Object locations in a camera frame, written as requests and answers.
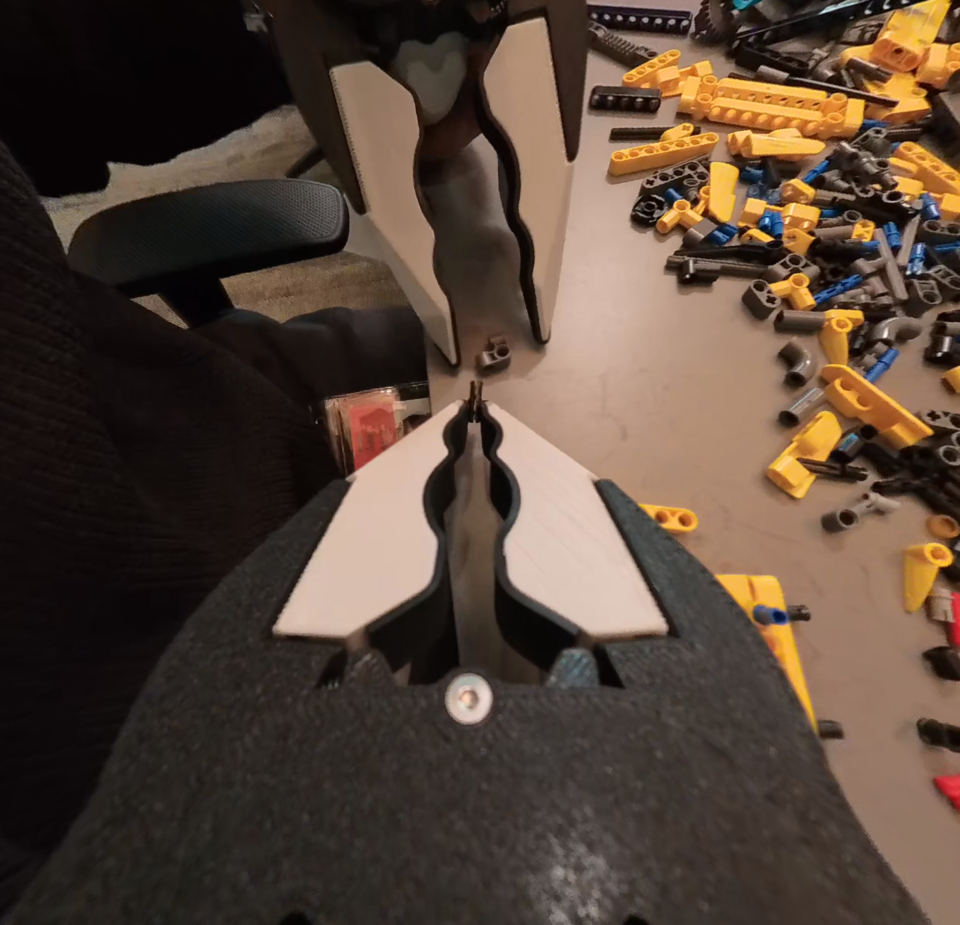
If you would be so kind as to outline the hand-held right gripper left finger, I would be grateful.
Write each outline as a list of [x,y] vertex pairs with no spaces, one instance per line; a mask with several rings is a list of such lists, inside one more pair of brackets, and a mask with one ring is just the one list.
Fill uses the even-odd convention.
[[462,664],[448,526],[472,416],[468,400],[451,403],[348,477],[273,638],[370,649],[412,684]]

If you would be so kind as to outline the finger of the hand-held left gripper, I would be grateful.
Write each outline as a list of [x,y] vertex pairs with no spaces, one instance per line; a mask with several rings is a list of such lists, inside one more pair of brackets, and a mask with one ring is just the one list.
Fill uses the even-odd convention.
[[414,94],[368,61],[333,67],[330,79],[370,233],[428,337],[458,367],[454,314],[419,188],[422,127]]
[[549,343],[559,293],[574,165],[569,157],[549,24],[508,24],[481,74],[480,116],[506,175],[505,217],[534,340]]

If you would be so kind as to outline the person's left forearm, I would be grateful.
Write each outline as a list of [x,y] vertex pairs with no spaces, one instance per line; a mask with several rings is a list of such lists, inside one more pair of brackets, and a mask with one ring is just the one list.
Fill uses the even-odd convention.
[[1,0],[2,188],[100,191],[291,103],[239,0]]

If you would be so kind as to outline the clear pouch with red card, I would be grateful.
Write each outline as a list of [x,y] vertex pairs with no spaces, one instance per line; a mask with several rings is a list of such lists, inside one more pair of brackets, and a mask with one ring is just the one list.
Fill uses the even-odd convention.
[[346,477],[353,475],[431,418],[426,380],[404,382],[323,401],[331,449]]

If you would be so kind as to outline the pile of toy building pieces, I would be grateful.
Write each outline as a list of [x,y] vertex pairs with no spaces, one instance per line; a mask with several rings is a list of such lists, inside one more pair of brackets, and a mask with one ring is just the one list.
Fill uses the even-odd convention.
[[597,113],[609,178],[638,178],[635,228],[682,232],[681,287],[742,279],[741,302],[788,336],[766,470],[793,499],[820,480],[867,485],[822,515],[841,535],[915,499],[930,540],[902,555],[907,612],[958,592],[958,410],[911,411],[880,389],[922,335],[922,361],[958,394],[958,0],[764,0],[698,12],[590,4],[590,48],[622,65]]

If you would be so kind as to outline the yellow beam piece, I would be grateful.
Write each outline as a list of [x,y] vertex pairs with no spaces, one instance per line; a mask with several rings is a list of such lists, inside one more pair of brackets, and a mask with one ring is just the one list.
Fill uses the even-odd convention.
[[687,535],[699,527],[699,517],[688,508],[654,503],[640,503],[638,507],[671,534]]

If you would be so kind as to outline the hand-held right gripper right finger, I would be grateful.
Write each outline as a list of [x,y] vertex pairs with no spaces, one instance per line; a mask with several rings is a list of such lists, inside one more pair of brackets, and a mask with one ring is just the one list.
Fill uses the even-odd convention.
[[495,403],[477,407],[494,543],[494,613],[541,673],[570,649],[666,636],[669,622],[592,471]]

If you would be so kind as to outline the pile of red black pins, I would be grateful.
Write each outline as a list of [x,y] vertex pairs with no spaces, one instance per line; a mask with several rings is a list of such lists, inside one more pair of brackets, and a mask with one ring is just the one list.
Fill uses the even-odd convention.
[[[944,641],[927,649],[921,656],[934,677],[946,683],[959,682],[959,595],[950,592],[943,600],[930,603],[931,612],[944,629]],[[958,755],[959,726],[957,723],[931,717],[916,722],[918,738],[928,748]],[[936,774],[931,779],[937,793],[959,813],[959,773]]]

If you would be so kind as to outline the yellow brick assembly blue pins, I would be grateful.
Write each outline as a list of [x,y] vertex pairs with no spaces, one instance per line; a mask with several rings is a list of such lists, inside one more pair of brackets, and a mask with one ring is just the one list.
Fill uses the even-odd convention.
[[786,602],[783,587],[772,575],[716,574],[715,579],[747,614],[789,680],[816,735],[820,724],[810,697],[793,627],[809,622],[810,608]]

